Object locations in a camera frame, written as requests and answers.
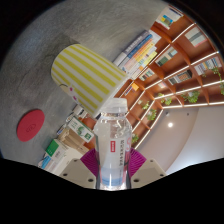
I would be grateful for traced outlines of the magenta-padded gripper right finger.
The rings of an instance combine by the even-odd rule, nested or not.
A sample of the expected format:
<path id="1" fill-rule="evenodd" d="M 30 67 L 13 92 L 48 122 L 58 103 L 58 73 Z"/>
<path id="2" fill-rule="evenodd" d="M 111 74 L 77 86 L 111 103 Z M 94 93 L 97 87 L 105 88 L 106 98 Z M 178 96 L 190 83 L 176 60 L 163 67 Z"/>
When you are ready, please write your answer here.
<path id="1" fill-rule="evenodd" d="M 165 171 L 160 167 L 155 159 L 146 159 L 140 152 L 135 149 L 131 149 L 128 164 L 129 189 L 146 186 L 165 176 Z"/>

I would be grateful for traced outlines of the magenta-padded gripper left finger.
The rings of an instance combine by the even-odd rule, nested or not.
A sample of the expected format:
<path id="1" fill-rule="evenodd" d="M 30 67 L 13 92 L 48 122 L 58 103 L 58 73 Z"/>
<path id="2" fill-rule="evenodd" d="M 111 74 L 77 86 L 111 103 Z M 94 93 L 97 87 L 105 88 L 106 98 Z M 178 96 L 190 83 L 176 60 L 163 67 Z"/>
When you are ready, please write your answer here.
<path id="1" fill-rule="evenodd" d="M 99 173 L 96 150 L 91 149 L 80 159 L 73 158 L 60 173 L 60 177 L 80 187 L 95 189 Z"/>

